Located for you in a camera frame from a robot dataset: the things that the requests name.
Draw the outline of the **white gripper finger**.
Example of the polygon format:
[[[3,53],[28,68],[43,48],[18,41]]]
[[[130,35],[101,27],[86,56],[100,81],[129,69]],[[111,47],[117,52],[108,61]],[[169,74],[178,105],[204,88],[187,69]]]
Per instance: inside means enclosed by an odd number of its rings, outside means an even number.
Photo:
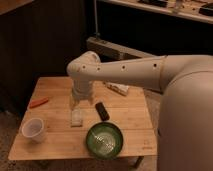
[[[71,111],[75,110],[78,105],[79,105],[79,101],[71,100],[69,102],[69,107]]]

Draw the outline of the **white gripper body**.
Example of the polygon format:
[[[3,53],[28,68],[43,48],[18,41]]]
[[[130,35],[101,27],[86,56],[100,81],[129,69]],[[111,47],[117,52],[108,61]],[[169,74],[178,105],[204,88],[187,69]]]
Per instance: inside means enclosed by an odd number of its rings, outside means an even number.
[[[93,99],[93,83],[90,81],[75,81],[70,95],[70,101],[75,104],[82,100]]]

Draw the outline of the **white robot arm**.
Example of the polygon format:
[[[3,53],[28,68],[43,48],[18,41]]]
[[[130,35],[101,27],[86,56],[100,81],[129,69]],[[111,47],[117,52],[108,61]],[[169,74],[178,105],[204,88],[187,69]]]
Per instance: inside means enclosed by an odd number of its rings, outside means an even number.
[[[73,96],[92,94],[94,81],[162,94],[157,171],[213,171],[213,55],[163,55],[101,62],[87,51],[67,65]]]

